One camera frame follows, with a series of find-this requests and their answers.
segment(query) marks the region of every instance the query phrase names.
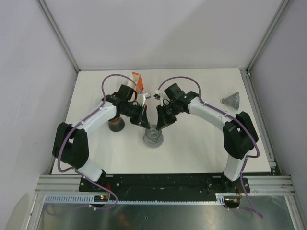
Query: aluminum frame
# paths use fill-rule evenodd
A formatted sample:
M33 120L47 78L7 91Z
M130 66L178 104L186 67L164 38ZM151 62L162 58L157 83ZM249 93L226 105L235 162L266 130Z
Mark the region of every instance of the aluminum frame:
M306 220L293 185L291 176L246 176L249 181L249 196L284 196L296 230L306 229ZM36 230L39 218L43 210L44 203L77 203L88 204L94 195L104 195L105 193L82 193L79 192L81 176L79 175L42 175L38 181L32 209L29 212L28 223L24 230ZM224 196L232 194L216 194L217 202L131 202L121 201L121 204L193 204L193 205L223 205Z

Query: white table surface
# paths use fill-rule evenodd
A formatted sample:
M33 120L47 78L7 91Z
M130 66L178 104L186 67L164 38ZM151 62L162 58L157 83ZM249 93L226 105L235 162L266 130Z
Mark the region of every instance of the white table surface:
M130 76L133 70L81 71L79 72L66 123L85 117L102 99L101 82L109 74L120 73ZM142 75L144 92L152 96L160 83L173 76L194 78L201 86L201 95L207 102L230 113L247 112L259 135L251 105L239 69L153 69L134 70ZM167 82L162 90L173 83L185 91L197 91L195 83L178 79ZM122 77L109 78L105 83L106 94L117 91L121 84L127 83ZM235 92L240 92L240 108L235 111L220 100ZM156 106L159 101L151 98L148 105L148 120L157 123ZM157 149L150 149L143 143L144 129L125 120L125 128L114 133L107 123L103 124L89 137L90 157L108 174L134 173L218 173L226 166L228 153L224 149L223 133L210 123L196 116L180 114L177 121L162 130L164 143ZM269 172L270 166L261 138L258 141L260 157L249 159L245 172ZM57 160L52 174L60 174Z

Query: cable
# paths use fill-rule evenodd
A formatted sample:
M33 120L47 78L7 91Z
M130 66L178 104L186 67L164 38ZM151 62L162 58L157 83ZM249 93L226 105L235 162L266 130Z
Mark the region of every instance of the cable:
M100 109L104 106L104 104L106 103L106 93L105 93L105 90L104 90L104 84L106 82L106 80L110 77L113 77L113 76L120 76L120 77L124 77L130 81L132 81L132 83L136 86L136 88L139 90L139 92L142 92L142 90L140 90L139 86L129 77L125 76L125 75L122 75L122 74L110 74L108 76L106 76L103 81L102 81L102 84L101 84L101 90L102 90L102 94L103 94L103 102L101 104L101 106L97 109L95 109L92 113L90 113L87 117L85 117L84 119L82 119L78 124L76 124L71 130L70 132L67 134L67 136L65 137L62 145L61 145L61 148L59 150L59 155L58 155L58 163L57 163L57 166L58 166L58 170L63 173L63 172L66 172L70 169L74 169L73 167L69 167L67 169L61 169L61 157L62 157L62 154L63 154L63 151L64 151L64 148L65 148L65 145L67 143L67 141L69 140L69 137L72 135L72 133L83 123L85 122L87 119L89 119L90 117L92 117L94 114L96 114L98 111L100 111ZM95 181L92 181L91 179L89 179L88 177L86 177L85 175L83 175L81 172L79 172L78 170L75 170L79 175L81 175L83 178L87 179L89 182L91 182L92 184L96 185L97 187L109 192L110 194L112 194L115 198L115 204L111 205L110 207L104 207L104 208L98 208L98 207L94 207L94 209L99 209L99 210L106 210L106 209L110 209L112 207L114 207L117 203L118 203L118 198L117 196L115 195L115 193L113 193L112 191L108 190L107 188L104 188L103 186L97 184ZM76 209L79 209L79 208L82 208L82 207L87 207L86 206L79 206L79 207L76 207L74 209L72 209L71 211L73 210L76 210Z
M205 106L207 106L207 107L209 107L209 108L211 108L211 109L213 109L213 110L215 110L215 111L221 113L222 115L227 116L228 118L234 120L235 122L237 122L237 123L239 124L239 126L245 131L245 133L246 133L246 134L248 135L248 137L250 138L251 142L252 142L253 145L255 146L257 155L256 155L256 156L246 156L246 158L245 158L245 160L244 160L244 163L243 163L243 166L242 166L242 169L241 169L241 171L240 171L240 182L241 182L243 191L244 191L244 193L245 193L245 195L246 195L246 198L248 199L248 202L249 202L249 204L252 206L252 208L249 208L249 207L241 207L240 209L252 210L252 211L255 212L260 218L263 218L263 215L262 215L261 213L259 213L259 212L256 210L256 208L255 208L253 202L251 201L250 197L248 196L248 193L247 193L247 191L246 191L246 189L245 189L245 186L244 186L244 183L243 183L243 171L244 171L244 168L245 168L246 163L247 163L247 158L258 158L258 157L260 156L260 151L259 151L259 148L258 148L257 143L255 142L254 138L252 137L252 135L250 134L250 132L245 128L245 126L244 126L238 119L236 119L235 117L233 117L233 116L227 114L227 113L224 112L223 110L220 110L219 108L216 108L216 107L214 107L213 105L210 105L210 104L206 103L206 102L201 98L201 87L200 87L200 85L199 85L198 82L195 81L193 78L184 77L184 76L177 76L177 77L168 78L168 79L166 79L164 82L161 83L161 85L159 86L158 90L161 89L161 87L162 87L162 85L164 85L164 83L166 83L167 81L172 80L172 79L188 79L188 80L193 81L193 82L197 85L197 88L198 88L198 95L199 95L198 97L199 97L199 99L200 99L200 102L201 102L203 105L205 105Z

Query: white wall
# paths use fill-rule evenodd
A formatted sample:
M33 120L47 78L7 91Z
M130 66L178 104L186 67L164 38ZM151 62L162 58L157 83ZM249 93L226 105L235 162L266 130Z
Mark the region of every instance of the white wall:
M0 4L0 229L20 229L76 78L34 0Z
M281 0L46 0L80 69L246 67Z
M252 71L265 120L285 174L307 215L307 1L290 5Z

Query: orange object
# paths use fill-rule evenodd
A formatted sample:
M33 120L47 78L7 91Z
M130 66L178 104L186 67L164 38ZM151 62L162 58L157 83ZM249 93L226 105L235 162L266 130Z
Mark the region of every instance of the orange object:
M141 74L139 74L137 72L132 72L132 80L135 81L135 83L137 83L140 90L143 91L144 85L143 85Z

